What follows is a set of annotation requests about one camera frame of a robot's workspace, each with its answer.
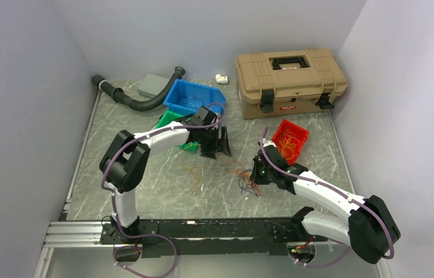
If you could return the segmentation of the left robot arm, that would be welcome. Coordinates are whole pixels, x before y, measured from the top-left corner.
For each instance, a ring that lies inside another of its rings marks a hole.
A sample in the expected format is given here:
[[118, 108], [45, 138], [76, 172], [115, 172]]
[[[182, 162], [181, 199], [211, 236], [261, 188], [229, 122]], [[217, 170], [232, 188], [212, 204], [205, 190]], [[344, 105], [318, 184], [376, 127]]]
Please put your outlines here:
[[167, 149], [196, 142], [200, 155], [215, 159], [217, 153], [231, 156], [228, 132], [222, 125], [226, 113], [214, 113], [209, 106], [179, 117], [165, 126], [143, 133], [117, 133], [100, 161], [101, 188], [112, 201], [111, 223], [123, 243], [141, 237], [135, 189], [141, 183], [151, 156]]

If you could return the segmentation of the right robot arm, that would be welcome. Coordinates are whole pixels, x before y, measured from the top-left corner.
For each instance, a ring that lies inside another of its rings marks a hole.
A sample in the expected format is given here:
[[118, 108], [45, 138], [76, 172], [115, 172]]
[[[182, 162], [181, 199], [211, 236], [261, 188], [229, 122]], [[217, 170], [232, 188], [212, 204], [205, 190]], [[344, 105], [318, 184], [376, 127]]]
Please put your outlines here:
[[301, 208], [290, 221], [297, 240], [322, 236], [349, 246], [370, 264], [393, 258], [394, 244], [401, 234], [382, 198], [347, 192], [319, 178], [308, 168], [289, 165], [271, 141], [260, 145], [253, 158], [251, 180], [258, 185], [275, 184], [293, 195], [306, 197], [327, 209]]

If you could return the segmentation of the white pipe elbow fitting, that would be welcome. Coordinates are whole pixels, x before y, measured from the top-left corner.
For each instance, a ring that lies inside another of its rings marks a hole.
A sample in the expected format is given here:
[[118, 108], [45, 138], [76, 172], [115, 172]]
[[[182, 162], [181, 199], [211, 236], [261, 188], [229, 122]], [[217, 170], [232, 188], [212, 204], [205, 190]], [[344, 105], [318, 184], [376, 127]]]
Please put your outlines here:
[[215, 75], [215, 81], [217, 82], [217, 84], [220, 84], [220, 85], [226, 85], [229, 83], [228, 76], [221, 75], [221, 74]]

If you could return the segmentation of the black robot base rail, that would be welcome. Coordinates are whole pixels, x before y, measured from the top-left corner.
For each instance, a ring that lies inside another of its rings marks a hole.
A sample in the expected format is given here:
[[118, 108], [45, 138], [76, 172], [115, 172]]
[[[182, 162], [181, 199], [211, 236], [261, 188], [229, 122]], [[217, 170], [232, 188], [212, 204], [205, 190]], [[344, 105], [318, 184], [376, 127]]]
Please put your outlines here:
[[291, 217], [160, 219], [138, 222], [140, 239], [128, 239], [117, 231], [115, 222], [102, 222], [99, 243], [127, 246], [136, 244], [143, 258], [171, 255], [254, 254], [286, 255], [286, 248], [311, 258], [322, 236], [311, 236]]

